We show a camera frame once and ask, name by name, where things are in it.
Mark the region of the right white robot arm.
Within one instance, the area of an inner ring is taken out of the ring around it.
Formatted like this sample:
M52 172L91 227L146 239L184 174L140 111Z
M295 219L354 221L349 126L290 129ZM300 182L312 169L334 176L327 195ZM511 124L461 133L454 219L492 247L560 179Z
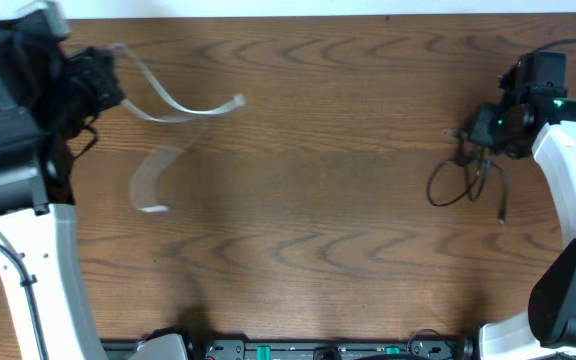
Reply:
M566 56L537 50L522 55L499 81L497 104L483 104L470 142L495 154L532 157L555 204L563 250L533 287L528 307L479 330L481 359L576 357L576 100L565 86Z

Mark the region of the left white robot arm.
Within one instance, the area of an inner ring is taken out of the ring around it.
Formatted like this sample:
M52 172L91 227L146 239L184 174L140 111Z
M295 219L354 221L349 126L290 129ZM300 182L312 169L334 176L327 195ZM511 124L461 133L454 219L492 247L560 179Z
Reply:
M102 359L77 250L69 141L123 100L111 52L74 55L58 5L0 20L0 278L26 359Z

